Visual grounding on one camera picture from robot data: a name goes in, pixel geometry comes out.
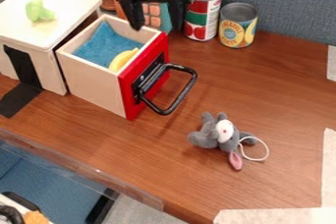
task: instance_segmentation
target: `metal handle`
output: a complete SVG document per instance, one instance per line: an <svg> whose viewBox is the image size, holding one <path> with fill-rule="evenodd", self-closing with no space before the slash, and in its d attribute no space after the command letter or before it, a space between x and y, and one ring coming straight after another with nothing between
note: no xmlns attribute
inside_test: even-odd
<svg viewBox="0 0 336 224"><path fill-rule="evenodd" d="M167 109L161 109L161 108L157 107L154 103L152 103L150 100L148 100L145 97L145 93L169 69L182 71L182 72L187 72L187 73L191 74L192 77L189 80L188 84L184 87L184 89L178 95L178 97L175 98L173 103ZM180 105L180 103L183 101L183 99L186 97L188 92L191 90L191 88L195 84L196 80L197 80L197 72L195 70L191 69L191 68L181 66L181 65L171 64L171 63L162 64L160 66L160 68L155 72L155 74L152 75L151 78L148 79L147 82L145 82L145 84L140 86L138 99L142 100L146 105L148 105L149 108L151 108L156 113L158 113L160 115L163 115L163 116L169 115Z"/></svg>

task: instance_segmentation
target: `wooden tabletop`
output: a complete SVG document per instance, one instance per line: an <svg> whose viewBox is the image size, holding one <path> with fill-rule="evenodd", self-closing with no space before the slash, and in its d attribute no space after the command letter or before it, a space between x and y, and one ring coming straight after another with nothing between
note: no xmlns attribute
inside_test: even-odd
<svg viewBox="0 0 336 224"><path fill-rule="evenodd" d="M170 52L173 63L199 74L172 115L147 108L130 122L72 95L45 91L12 119L0 117L0 138L143 201L158 198L164 211L191 223L210 223L223 208L320 206L323 131L336 129L327 46L259 32L251 47L230 49L216 39L172 34ZM168 105L187 77L173 73L154 101ZM0 76L0 96L16 84ZM199 129L204 111L226 112L240 130L267 142L269 158L245 160L236 172L225 153L191 145L187 135ZM262 155L263 149L247 152Z"/></svg>

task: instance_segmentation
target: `drawer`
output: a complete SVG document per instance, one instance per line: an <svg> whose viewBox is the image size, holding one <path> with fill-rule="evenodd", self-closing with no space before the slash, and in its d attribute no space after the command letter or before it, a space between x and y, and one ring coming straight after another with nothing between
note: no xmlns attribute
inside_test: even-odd
<svg viewBox="0 0 336 224"><path fill-rule="evenodd" d="M138 53L118 72L74 54L103 22L117 34L142 44ZM146 105L162 115L171 113L196 81L194 70L170 64L165 32L147 27L135 31L128 22L113 16L101 16L56 53L70 93L129 120L136 119ZM161 110L150 102L150 98L169 78L169 69L189 72L192 78L173 104L167 110Z"/></svg>

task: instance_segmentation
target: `white string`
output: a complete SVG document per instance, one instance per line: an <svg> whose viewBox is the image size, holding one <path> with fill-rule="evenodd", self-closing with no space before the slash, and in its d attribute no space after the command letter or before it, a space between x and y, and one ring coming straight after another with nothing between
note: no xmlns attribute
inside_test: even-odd
<svg viewBox="0 0 336 224"><path fill-rule="evenodd" d="M263 144L263 146L265 146L265 149L266 149L266 155L265 155L264 157L262 157L262 158L251 158L251 157L246 156L246 155L245 155L245 152L244 152L244 147L243 147L243 145L241 144L241 142L244 141L244 140L247 140L247 139L255 139L255 140L261 142L261 143ZM242 139L240 139L240 140L239 140L239 147L241 148L241 153L242 153L242 155L243 155L246 159L248 159L248 160L250 160L250 161L258 161L258 162L260 162L260 161L265 160L265 159L268 157L268 155L269 155L269 148L268 148L267 144L266 144L263 140L258 139L258 138L253 137L253 136L243 137Z"/></svg>

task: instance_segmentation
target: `tin can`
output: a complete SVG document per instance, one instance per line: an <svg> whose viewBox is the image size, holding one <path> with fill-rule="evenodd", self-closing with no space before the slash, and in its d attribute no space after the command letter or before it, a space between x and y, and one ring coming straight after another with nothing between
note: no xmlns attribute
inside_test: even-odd
<svg viewBox="0 0 336 224"><path fill-rule="evenodd" d="M207 41L217 33L222 0L192 0L185 20L185 35L190 39Z"/></svg>
<svg viewBox="0 0 336 224"><path fill-rule="evenodd" d="M254 6L241 2L228 4L220 11L219 40L228 47L247 47L253 42L256 23Z"/></svg>

